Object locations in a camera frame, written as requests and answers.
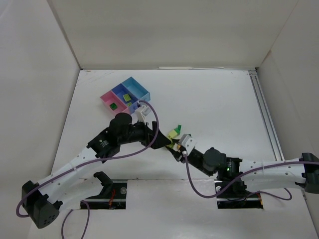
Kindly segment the dark green square lego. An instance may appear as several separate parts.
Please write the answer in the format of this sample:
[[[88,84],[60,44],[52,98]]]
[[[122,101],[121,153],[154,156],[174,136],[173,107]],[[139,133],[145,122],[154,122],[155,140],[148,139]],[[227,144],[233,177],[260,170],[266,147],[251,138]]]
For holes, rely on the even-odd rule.
[[[118,106],[115,103],[110,104],[110,109],[112,109],[113,111],[116,110],[117,108]]]

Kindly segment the light green rectangular lego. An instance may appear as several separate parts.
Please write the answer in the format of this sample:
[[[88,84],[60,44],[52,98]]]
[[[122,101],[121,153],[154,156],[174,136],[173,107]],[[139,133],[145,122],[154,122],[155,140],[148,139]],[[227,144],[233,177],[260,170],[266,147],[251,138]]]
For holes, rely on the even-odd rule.
[[[131,97],[130,97],[129,94],[124,94],[123,95],[123,99],[124,99],[125,102],[129,102],[131,100]]]

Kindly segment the yellow lego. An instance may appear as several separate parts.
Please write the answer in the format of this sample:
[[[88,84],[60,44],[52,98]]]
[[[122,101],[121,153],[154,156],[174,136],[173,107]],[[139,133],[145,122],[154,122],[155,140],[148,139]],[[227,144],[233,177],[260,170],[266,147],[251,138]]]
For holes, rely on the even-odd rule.
[[[180,146],[178,145],[178,142],[173,141],[171,144],[167,145],[166,148],[179,151]]]

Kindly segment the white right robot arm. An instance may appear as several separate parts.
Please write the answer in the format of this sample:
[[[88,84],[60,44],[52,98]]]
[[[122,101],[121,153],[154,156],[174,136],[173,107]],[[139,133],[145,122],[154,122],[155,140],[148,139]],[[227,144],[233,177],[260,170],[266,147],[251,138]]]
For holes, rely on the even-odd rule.
[[[319,192],[319,159],[312,153],[300,158],[264,162],[228,157],[215,148],[205,153],[193,149],[190,154],[181,147],[168,149],[187,168],[193,166],[207,176],[217,176],[212,198],[247,198],[263,189],[297,188],[307,193]]]

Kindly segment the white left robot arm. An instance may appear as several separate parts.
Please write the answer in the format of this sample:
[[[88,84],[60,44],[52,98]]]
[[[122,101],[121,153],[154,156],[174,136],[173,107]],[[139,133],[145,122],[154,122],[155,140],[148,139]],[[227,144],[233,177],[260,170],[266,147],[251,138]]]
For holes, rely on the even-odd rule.
[[[170,144],[170,140],[158,129],[158,123],[139,121],[132,123],[127,113],[119,113],[109,126],[88,142],[81,153],[50,176],[22,186],[22,207],[37,228],[49,226],[60,211],[70,204],[91,196],[106,196],[113,181],[102,171],[107,158],[114,157],[123,144],[139,142],[144,147],[159,149]]]

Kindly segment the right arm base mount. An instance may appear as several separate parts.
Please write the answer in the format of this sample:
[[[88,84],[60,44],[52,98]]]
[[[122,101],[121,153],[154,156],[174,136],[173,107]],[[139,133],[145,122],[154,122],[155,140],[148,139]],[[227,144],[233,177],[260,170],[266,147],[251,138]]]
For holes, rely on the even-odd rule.
[[[235,182],[216,198],[218,209],[263,209],[260,194],[247,191],[243,181]]]

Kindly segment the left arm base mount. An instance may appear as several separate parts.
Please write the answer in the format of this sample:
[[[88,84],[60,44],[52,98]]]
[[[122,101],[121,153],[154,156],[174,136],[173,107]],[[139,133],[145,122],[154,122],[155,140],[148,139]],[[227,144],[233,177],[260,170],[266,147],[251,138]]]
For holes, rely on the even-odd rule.
[[[122,179],[112,180],[106,173],[96,172],[93,177],[98,179],[102,189],[84,201],[91,210],[124,210],[126,208],[126,197],[128,181]]]

